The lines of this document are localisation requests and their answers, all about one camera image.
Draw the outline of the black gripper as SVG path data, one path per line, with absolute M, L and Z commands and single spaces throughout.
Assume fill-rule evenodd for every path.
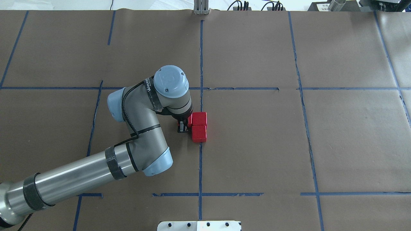
M 191 133 L 191 128 L 187 126 L 187 118 L 178 121 L 178 133 Z

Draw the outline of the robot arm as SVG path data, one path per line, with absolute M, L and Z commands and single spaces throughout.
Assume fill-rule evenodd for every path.
M 1 183 L 1 230 L 18 225 L 29 214 L 135 172 L 153 176 L 172 166 L 170 147 L 157 116 L 173 117 L 178 133 L 187 132 L 193 104 L 181 68 L 160 67 L 153 77 L 111 93 L 107 103 L 112 117 L 126 123 L 130 138 L 20 182 Z

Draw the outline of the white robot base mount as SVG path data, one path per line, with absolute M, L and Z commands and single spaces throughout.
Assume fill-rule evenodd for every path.
M 242 224 L 234 220 L 164 221 L 157 231 L 242 231 Z

